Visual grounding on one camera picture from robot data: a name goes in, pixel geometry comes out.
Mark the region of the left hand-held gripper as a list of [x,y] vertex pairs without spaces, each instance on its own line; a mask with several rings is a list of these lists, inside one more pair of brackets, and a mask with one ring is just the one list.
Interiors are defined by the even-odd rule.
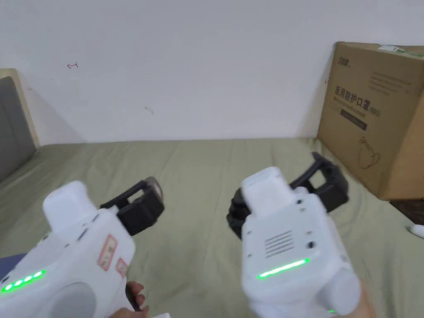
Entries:
[[155,177],[141,180],[100,208],[81,181],[50,193],[43,211],[51,231],[1,280],[3,318],[109,318],[145,306],[127,282],[135,253],[131,236],[163,213]]

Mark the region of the person's right hand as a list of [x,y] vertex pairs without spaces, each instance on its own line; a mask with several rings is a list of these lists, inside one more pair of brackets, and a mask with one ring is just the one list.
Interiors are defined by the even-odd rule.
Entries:
[[369,300],[366,289],[361,289],[361,298],[355,311],[355,318],[376,318],[375,308]]

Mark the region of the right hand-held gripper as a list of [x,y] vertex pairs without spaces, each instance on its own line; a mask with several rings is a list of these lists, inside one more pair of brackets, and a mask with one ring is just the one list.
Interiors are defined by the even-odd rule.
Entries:
[[[261,318],[347,316],[360,302],[360,280],[328,215],[348,202],[349,184],[338,165],[311,154],[289,185],[277,167],[244,179],[226,215],[242,242],[243,291]],[[316,188],[317,172],[325,181]]]

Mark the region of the person's left hand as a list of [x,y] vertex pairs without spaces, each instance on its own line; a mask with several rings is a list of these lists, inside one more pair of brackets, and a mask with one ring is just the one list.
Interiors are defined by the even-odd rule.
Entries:
[[110,318],[148,318],[149,307],[144,306],[145,296],[142,294],[144,286],[135,281],[129,281],[127,286],[130,288],[135,301],[140,307],[140,311],[131,311],[128,308],[120,308]]

